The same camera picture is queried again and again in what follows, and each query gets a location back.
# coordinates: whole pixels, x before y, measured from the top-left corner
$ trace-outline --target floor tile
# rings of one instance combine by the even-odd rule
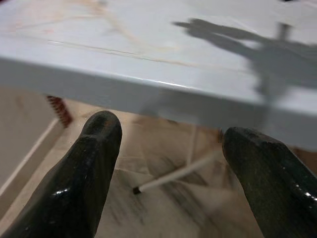
[[[192,126],[144,126],[141,135],[141,148],[147,161],[150,174],[158,177],[170,173],[185,165],[191,145]],[[193,162],[203,156],[212,156],[215,150],[221,150],[217,142],[218,132],[207,128],[198,128]],[[202,169],[180,180],[212,187],[229,186],[228,165],[224,158],[220,162],[210,163]]]
[[[141,116],[134,113],[121,112],[116,110],[109,110],[114,113],[120,120],[121,123],[132,123],[132,124],[142,124],[142,120],[147,119],[147,116]]]
[[[178,182],[132,193],[134,186],[150,179],[148,175],[115,171],[97,238],[262,238],[242,196]]]
[[[68,150],[76,139],[79,137],[84,124],[86,123],[88,118],[76,118],[69,125],[68,128],[65,129],[64,133],[61,135],[59,140],[54,145],[55,149]]]
[[[78,117],[89,117],[93,113],[102,110],[101,107],[85,104],[71,99],[64,99],[67,109],[76,119]]]
[[[144,158],[118,157],[115,163],[115,168],[145,175],[150,174],[147,162]]]
[[[142,157],[141,132],[142,127],[137,124],[122,123],[122,140],[119,157]]]
[[[159,117],[138,116],[136,119],[137,124],[140,124],[146,128],[164,127],[180,129],[185,131],[191,131],[192,125],[187,123],[175,122],[173,120],[167,120]]]

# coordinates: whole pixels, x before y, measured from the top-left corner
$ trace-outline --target dark green object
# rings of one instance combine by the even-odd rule
[[[233,127],[222,148],[266,238],[317,237],[317,178],[282,142]]]
[[[121,125],[114,114],[94,114],[1,238],[94,237],[121,137]]]

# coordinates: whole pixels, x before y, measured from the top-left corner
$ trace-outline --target marble pattern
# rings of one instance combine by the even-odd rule
[[[75,117],[0,221],[15,219],[47,171],[71,147],[87,118],[101,108],[66,101]],[[97,238],[262,238],[243,190],[222,157],[180,180],[134,195],[132,188],[185,164],[192,126],[113,111],[123,140]],[[217,131],[199,128],[194,160],[220,145]]]
[[[16,2],[14,5],[7,3],[2,6],[2,34],[27,36],[108,54],[196,67],[250,70],[247,60],[238,54],[231,54],[217,47],[206,47],[200,41],[192,44],[191,39],[173,26],[175,21],[201,16],[203,20],[215,24],[259,32],[266,37],[275,37],[277,23],[285,22],[295,26],[293,40],[316,40],[313,27],[309,27],[316,23],[316,4],[312,0],[289,5],[276,0],[242,0],[239,4],[221,0]]]

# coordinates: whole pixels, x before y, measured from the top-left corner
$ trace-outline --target white rod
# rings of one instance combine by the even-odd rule
[[[193,131],[191,134],[190,147],[187,155],[187,165],[190,165],[195,153],[196,140],[197,140],[197,126],[193,125]]]
[[[139,191],[143,192],[144,190],[149,189],[151,187],[156,187],[156,186],[162,185],[164,183],[181,178],[187,174],[190,174],[192,171],[197,170],[197,169],[203,167],[204,165],[206,165],[212,161],[215,161],[217,158],[219,158],[219,156],[221,156],[221,154],[222,154],[222,151],[217,150],[217,151],[213,152],[212,155],[209,155],[208,157],[202,158],[202,159],[192,163],[189,166],[185,166],[181,169],[173,171],[167,175],[164,175],[160,178],[157,178],[153,181],[150,181],[144,185],[139,186]]]

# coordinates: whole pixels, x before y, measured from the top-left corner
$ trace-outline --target white plastic table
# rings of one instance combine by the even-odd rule
[[[0,84],[316,150],[316,26],[316,0],[5,0]]]

